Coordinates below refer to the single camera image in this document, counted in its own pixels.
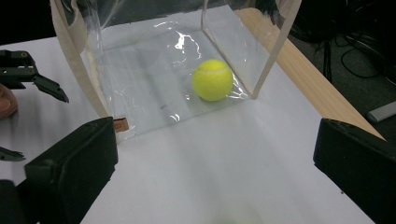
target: plastic sheet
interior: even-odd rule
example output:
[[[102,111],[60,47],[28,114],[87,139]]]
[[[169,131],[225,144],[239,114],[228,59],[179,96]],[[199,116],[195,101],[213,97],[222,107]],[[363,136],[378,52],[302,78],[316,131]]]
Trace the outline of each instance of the plastic sheet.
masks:
[[[119,133],[125,139],[257,97],[275,61],[274,46],[280,49],[286,37],[277,34],[280,42],[264,46],[234,13],[252,4],[97,0],[63,6],[71,26],[77,10],[84,19],[85,67],[107,113],[127,118],[129,130]],[[269,10],[264,18],[276,21],[278,9]],[[276,26],[258,22],[253,30],[274,35],[266,24]],[[200,98],[191,85],[194,69],[208,59],[223,60],[233,70],[232,91],[216,102]]]

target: tennis ball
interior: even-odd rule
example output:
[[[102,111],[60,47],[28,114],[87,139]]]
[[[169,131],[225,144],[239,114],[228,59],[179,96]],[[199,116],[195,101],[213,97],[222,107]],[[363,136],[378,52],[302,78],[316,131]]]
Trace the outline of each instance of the tennis ball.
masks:
[[[233,89],[233,72],[219,59],[206,60],[192,73],[192,88],[204,100],[221,100]]]

